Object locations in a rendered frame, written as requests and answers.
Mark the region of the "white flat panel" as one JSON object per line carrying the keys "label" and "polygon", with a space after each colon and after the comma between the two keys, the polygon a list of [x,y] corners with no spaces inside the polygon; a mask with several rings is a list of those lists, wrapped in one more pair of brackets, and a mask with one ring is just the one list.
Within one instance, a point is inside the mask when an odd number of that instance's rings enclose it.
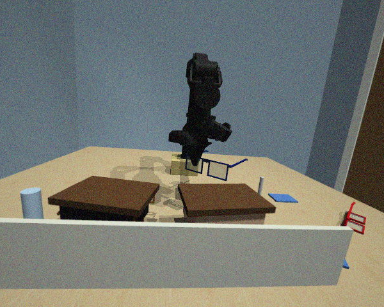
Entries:
{"label": "white flat panel", "polygon": [[348,226],[0,218],[0,289],[336,286]]}

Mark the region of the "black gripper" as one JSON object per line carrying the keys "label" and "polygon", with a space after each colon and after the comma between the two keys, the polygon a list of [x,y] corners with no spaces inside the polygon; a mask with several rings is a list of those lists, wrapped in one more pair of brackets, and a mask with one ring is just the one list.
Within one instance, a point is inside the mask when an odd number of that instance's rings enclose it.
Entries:
{"label": "black gripper", "polygon": [[169,133],[168,141],[183,144],[193,166],[197,165],[198,158],[202,156],[205,148],[212,144],[208,142],[207,138],[219,141],[209,131],[208,134],[202,134],[203,127],[210,115],[211,111],[190,109],[190,112],[186,113],[186,117],[189,117],[189,127],[185,128],[185,131],[172,130]]}

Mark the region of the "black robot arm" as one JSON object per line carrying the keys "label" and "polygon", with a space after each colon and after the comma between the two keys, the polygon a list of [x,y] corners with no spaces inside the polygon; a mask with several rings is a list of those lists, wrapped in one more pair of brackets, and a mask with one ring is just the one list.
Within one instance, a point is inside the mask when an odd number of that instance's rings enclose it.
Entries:
{"label": "black robot arm", "polygon": [[[187,62],[186,77],[190,92],[190,109],[211,111],[220,101],[220,90],[223,79],[217,61],[209,61],[207,54],[193,53],[193,57]],[[215,121],[216,116],[207,118],[202,134],[210,134],[221,142],[227,141],[231,135],[230,124],[221,124]]]}

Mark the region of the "navy glasses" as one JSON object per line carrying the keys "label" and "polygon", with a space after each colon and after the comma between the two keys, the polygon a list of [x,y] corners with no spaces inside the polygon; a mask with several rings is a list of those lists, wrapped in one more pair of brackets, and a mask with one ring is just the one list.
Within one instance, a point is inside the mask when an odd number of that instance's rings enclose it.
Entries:
{"label": "navy glasses", "polygon": [[222,162],[212,161],[209,159],[204,159],[199,157],[198,162],[196,166],[192,165],[191,159],[189,158],[189,154],[184,155],[186,157],[186,170],[193,171],[196,173],[202,174],[203,170],[203,164],[204,162],[209,163],[208,164],[208,170],[207,170],[207,176],[217,178],[220,180],[227,181],[228,176],[228,168],[232,168],[244,161],[247,161],[248,159],[241,160],[233,165],[225,164]]}

